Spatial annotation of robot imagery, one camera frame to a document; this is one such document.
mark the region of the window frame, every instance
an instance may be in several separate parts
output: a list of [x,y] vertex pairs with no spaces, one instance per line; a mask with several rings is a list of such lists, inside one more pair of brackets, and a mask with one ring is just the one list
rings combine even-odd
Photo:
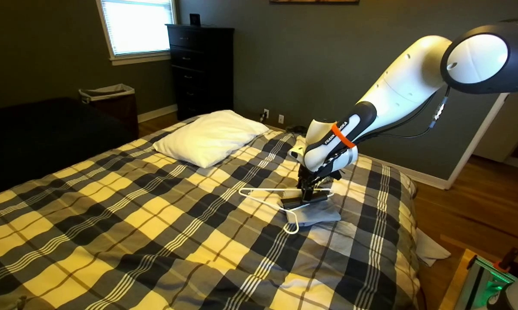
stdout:
[[[102,8],[102,0],[96,0],[96,6],[98,6],[98,12],[100,15],[100,20],[102,21],[102,30],[104,31],[105,42],[108,45],[109,60],[112,62],[112,65],[129,65],[131,63],[141,63],[141,62],[161,61],[161,60],[171,59],[170,50],[161,51],[161,52],[150,52],[150,53],[133,53],[133,54],[127,54],[124,56],[116,56],[113,53],[112,42],[109,39],[108,26],[105,24],[104,11]],[[172,6],[172,10],[173,10],[174,23],[178,24],[177,0],[171,0],[171,6]]]

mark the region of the gray wall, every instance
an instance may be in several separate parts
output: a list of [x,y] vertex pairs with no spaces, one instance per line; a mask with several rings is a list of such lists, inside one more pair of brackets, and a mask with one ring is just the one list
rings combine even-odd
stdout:
[[[270,4],[268,0],[180,0],[180,16],[235,32],[235,107],[246,116],[269,108],[288,125],[340,119],[384,69],[425,35],[453,39],[485,23],[518,16],[518,0],[361,0],[359,5]],[[428,135],[377,138],[361,153],[448,179],[496,96],[453,92]],[[422,117],[395,130],[423,131]]]
[[95,0],[0,1],[0,107],[117,83],[139,113],[174,104],[168,61],[111,64]]

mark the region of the pillow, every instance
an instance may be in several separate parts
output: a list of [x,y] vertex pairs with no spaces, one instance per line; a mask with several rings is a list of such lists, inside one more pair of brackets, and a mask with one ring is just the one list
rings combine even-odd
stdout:
[[174,159],[211,167],[267,130],[260,122],[248,120],[233,111],[217,111],[157,141],[154,148]]

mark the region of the plaid bedspread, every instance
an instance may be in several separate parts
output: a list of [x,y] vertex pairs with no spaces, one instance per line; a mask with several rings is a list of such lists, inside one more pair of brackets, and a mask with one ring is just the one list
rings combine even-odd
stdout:
[[361,157],[331,185],[342,220],[288,235],[285,214],[238,189],[294,187],[295,137],[268,131],[201,169],[152,148],[183,125],[0,194],[0,310],[412,304],[408,177]]

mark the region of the black dresser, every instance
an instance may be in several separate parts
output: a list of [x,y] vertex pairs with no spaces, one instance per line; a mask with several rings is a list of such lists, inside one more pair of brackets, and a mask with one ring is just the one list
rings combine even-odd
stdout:
[[167,25],[179,120],[234,108],[233,28]]

